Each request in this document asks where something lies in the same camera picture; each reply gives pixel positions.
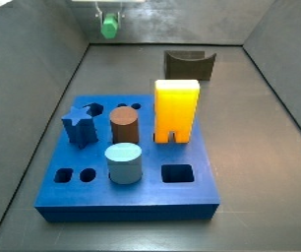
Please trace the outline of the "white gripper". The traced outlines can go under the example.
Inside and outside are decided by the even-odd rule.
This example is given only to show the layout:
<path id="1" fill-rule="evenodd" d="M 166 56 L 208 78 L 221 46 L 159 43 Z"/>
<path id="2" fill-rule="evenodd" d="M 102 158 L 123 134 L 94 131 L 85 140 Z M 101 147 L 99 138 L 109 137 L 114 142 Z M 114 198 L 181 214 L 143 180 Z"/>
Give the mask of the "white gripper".
<path id="1" fill-rule="evenodd" d="M 95 2 L 95 7 L 97 7 L 97 12 L 98 12 L 98 17 L 102 19 L 103 18 L 103 10 L 99 6 L 99 2 L 105 3 L 114 3 L 114 2 L 122 2 L 122 3 L 143 3 L 146 0 L 71 0 L 72 2 Z M 125 19 L 125 14 L 123 12 L 118 12 L 118 19 L 122 20 Z"/>

